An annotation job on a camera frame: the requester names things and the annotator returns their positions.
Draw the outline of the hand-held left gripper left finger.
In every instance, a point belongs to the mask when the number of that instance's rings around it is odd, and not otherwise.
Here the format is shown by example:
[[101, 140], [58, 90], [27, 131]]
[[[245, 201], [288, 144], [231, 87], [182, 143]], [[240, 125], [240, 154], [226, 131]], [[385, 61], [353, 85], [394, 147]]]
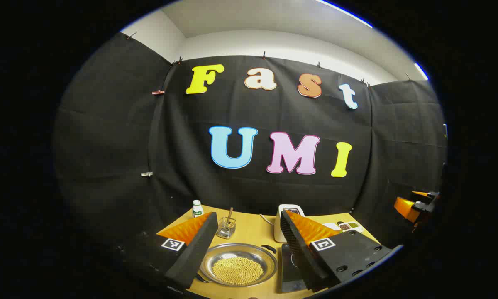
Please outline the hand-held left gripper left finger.
[[172, 215], [158, 212], [118, 215], [108, 219], [108, 245], [126, 276], [151, 291], [186, 291], [212, 242], [215, 213], [183, 231], [165, 233]]

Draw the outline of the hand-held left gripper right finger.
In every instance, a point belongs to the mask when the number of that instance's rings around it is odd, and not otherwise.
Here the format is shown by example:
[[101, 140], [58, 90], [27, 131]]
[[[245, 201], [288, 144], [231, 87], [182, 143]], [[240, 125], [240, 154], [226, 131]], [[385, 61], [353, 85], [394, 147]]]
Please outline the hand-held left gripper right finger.
[[354, 229], [333, 230], [288, 210], [281, 212], [281, 231], [306, 288], [314, 293], [347, 286], [403, 249], [388, 248]]

